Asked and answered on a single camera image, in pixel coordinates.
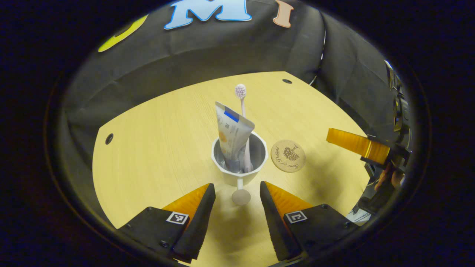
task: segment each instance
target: blue letter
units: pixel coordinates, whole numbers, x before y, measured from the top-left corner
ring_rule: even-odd
[[[191,11],[201,21],[207,21],[213,13],[221,7],[221,13],[216,15],[219,20],[251,20],[251,15],[246,12],[246,0],[182,0],[171,5],[175,7],[171,21],[165,29],[173,29],[190,24],[193,19],[188,18]]]

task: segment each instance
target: letter i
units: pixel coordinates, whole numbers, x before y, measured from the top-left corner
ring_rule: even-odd
[[[277,13],[277,17],[273,19],[273,22],[279,26],[290,28],[290,12],[294,10],[294,8],[285,3],[281,0],[275,0],[277,4],[279,4],[279,11]]]

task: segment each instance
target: wooden table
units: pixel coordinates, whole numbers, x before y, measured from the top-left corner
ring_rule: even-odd
[[[286,173],[269,156],[245,186],[251,193],[245,206],[232,202],[236,188],[223,183],[210,158],[218,136],[214,103],[240,112],[234,95],[239,83],[247,87],[246,115],[267,142],[269,153],[277,141],[290,139],[307,157],[303,169]],[[216,201],[208,232],[191,265],[269,266],[277,258],[259,197],[261,181],[312,205],[328,203],[343,215],[368,183],[359,155],[326,142],[329,128],[365,135],[335,103],[287,72],[244,74],[187,86],[136,106],[99,129],[93,157],[95,191],[105,214],[119,228],[148,206],[163,208],[214,183]],[[110,133],[114,137],[106,145]]]

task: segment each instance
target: toothbrush bristles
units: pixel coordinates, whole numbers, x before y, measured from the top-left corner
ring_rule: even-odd
[[[246,97],[246,86],[244,84],[238,84],[236,85],[236,96],[239,99],[243,99]]]

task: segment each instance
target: round coaster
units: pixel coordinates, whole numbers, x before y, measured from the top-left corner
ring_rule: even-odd
[[[305,152],[294,141],[280,140],[271,150],[272,162],[285,172],[296,172],[305,165]]]

